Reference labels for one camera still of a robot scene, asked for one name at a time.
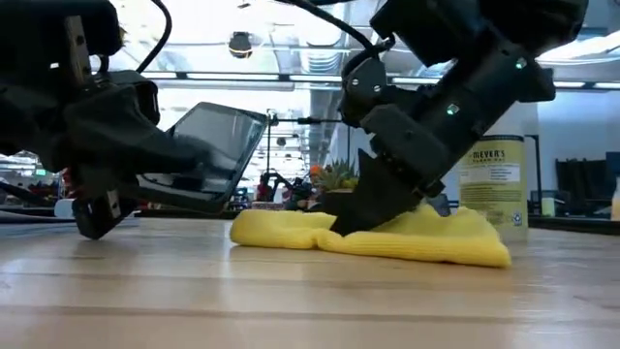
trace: ceiling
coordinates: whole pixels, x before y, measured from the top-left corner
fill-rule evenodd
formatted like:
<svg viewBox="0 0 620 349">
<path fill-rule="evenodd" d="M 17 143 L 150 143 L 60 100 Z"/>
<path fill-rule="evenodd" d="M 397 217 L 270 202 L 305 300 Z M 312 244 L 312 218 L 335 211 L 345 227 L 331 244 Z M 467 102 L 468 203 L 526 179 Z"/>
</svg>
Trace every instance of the ceiling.
<svg viewBox="0 0 620 349">
<path fill-rule="evenodd" d="M 116 6 L 121 24 L 128 33 L 126 46 L 111 58 L 111 67 L 133 69 L 161 36 L 164 28 L 163 16 L 149 0 L 111 2 Z M 368 39 L 376 41 L 378 38 L 373 35 L 368 21 L 383 2 L 385 0 L 356 0 L 325 9 L 352 24 Z M 165 0 L 165 3 L 173 18 L 172 35 L 162 53 L 147 68 L 148 72 L 337 76 L 342 64 L 352 56 L 351 53 L 360 50 L 357 42 L 343 35 L 337 28 L 303 10 L 273 1 Z M 250 6 L 239 9 L 238 6 L 243 3 Z M 609 30 L 618 29 L 620 6 L 616 5 L 614 0 L 590 0 L 586 28 L 580 39 L 603 36 Z M 252 34 L 254 49 L 249 59 L 236 59 L 230 55 L 228 42 L 235 31 Z M 551 62 L 548 65 L 557 68 L 556 76 L 566 79 L 596 79 L 599 76 L 609 79 L 610 71 L 620 74 L 620 69 L 613 69 L 619 67 L 618 62 L 608 59 L 608 56 L 605 57 L 605 62 L 596 63 L 591 62 L 593 59 L 600 59 L 598 55 L 587 58 L 587 64 L 562 62 L 554 65 Z M 400 42 L 392 51 L 386 53 L 383 59 L 388 72 L 401 77 L 439 77 L 447 68 L 446 65 L 423 67 Z M 172 125 L 184 111 L 200 101 L 259 112 L 277 110 L 284 118 L 310 115 L 331 120 L 338 118 L 337 84 L 327 86 L 324 83 L 208 81 L 187 85 L 174 81 L 158 82 L 164 116 L 160 125 L 162 128 Z M 287 139 L 285 147 L 276 145 L 272 148 L 272 164 L 277 163 L 272 167 L 293 177 L 303 175 L 310 165 L 322 163 L 329 149 L 333 128 L 333 123 L 315 126 L 281 123 L 274 132 L 296 134 L 298 138 Z M 251 166 L 252 169 L 256 168 L 252 170 L 253 174 L 259 174 L 266 168 L 262 159 L 264 156 L 259 155 L 259 152 L 266 151 L 265 148 L 266 139 L 252 160 L 252 163 L 256 164 Z M 285 161 L 276 161 L 287 153 L 291 157 L 286 157 Z"/>
</svg>

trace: yellow cloth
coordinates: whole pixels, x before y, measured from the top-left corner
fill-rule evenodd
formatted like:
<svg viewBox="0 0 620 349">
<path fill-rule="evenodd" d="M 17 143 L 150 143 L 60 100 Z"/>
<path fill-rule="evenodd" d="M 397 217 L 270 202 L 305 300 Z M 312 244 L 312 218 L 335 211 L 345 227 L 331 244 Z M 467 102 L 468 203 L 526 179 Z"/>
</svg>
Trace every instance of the yellow cloth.
<svg viewBox="0 0 620 349">
<path fill-rule="evenodd" d="M 372 232 L 346 237 L 329 230 L 335 217 L 324 213 L 242 211 L 231 227 L 232 241 L 244 246 L 323 251 L 495 268 L 511 265 L 497 231 L 474 210 L 462 207 L 441 217 L 422 205 Z"/>
</svg>

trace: wooden table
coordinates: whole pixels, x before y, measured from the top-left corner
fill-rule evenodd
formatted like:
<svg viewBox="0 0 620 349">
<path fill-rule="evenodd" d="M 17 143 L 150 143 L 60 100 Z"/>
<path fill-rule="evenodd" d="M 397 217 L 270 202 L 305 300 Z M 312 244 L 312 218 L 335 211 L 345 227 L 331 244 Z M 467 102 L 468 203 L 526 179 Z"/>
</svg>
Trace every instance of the wooden table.
<svg viewBox="0 0 620 349">
<path fill-rule="evenodd" d="M 230 222 L 0 239 L 0 348 L 618 348 L 620 239 L 549 231 L 514 268 L 234 247 Z"/>
</svg>

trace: bottle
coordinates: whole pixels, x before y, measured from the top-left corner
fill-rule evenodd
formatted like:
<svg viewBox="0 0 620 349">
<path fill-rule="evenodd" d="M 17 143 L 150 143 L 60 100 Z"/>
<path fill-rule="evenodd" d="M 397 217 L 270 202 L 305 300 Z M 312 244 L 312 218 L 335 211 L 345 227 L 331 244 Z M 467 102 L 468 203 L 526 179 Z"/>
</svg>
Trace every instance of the bottle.
<svg viewBox="0 0 620 349">
<path fill-rule="evenodd" d="M 616 191 L 611 199 L 611 220 L 620 221 L 620 176 L 616 177 Z"/>
</svg>

